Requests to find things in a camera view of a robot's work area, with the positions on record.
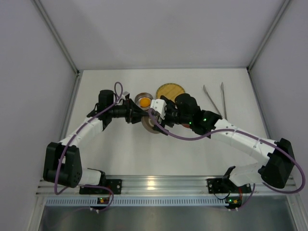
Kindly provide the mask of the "orange egg yolk ball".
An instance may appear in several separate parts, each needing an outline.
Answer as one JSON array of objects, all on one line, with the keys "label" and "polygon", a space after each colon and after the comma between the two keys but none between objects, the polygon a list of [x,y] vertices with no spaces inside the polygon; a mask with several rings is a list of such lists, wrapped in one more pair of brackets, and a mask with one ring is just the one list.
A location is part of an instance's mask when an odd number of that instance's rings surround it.
[{"label": "orange egg yolk ball", "polygon": [[140,106],[142,108],[149,107],[151,105],[151,99],[147,97],[143,97],[140,99]]}]

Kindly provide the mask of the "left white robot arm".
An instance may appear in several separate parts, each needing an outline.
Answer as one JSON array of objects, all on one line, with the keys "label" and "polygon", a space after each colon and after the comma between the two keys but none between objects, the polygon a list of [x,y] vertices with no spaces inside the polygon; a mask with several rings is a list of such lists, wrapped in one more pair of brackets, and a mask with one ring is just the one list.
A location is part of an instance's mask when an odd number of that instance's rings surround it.
[{"label": "left white robot arm", "polygon": [[100,91],[98,103],[84,122],[65,139],[47,146],[43,170],[45,181],[69,188],[106,185],[103,171],[82,166],[81,148],[103,132],[112,119],[124,118],[127,123],[135,124],[147,115],[130,98],[122,99],[122,103],[117,105],[115,95],[112,90]]}]

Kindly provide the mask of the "metal tongs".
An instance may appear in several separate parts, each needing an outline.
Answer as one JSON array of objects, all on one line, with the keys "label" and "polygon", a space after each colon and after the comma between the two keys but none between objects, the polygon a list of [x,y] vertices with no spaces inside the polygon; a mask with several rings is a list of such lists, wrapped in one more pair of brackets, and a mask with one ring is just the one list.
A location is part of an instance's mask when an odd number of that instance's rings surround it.
[{"label": "metal tongs", "polygon": [[218,97],[213,98],[212,95],[210,94],[210,92],[207,90],[206,85],[203,85],[202,89],[203,89],[205,96],[208,98],[209,102],[211,103],[213,108],[216,110],[216,112],[219,115],[221,115],[224,119],[227,119],[228,114],[227,114],[227,105],[226,105],[226,95],[225,95],[224,83],[221,82],[220,86],[219,86],[221,109],[218,108],[218,101],[217,101]]}]

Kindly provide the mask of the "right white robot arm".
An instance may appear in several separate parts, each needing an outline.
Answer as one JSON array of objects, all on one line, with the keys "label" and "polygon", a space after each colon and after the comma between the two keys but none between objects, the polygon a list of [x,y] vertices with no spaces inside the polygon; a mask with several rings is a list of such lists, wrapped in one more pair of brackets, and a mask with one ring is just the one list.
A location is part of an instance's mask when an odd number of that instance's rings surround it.
[{"label": "right white robot arm", "polygon": [[256,160],[255,164],[232,166],[225,176],[236,186],[264,182],[276,189],[283,189],[293,170],[294,157],[291,143],[261,139],[228,122],[219,114],[202,110],[194,97],[187,93],[175,101],[160,96],[166,102],[162,126],[175,124],[190,128],[197,135],[210,133],[209,138],[221,141]]}]

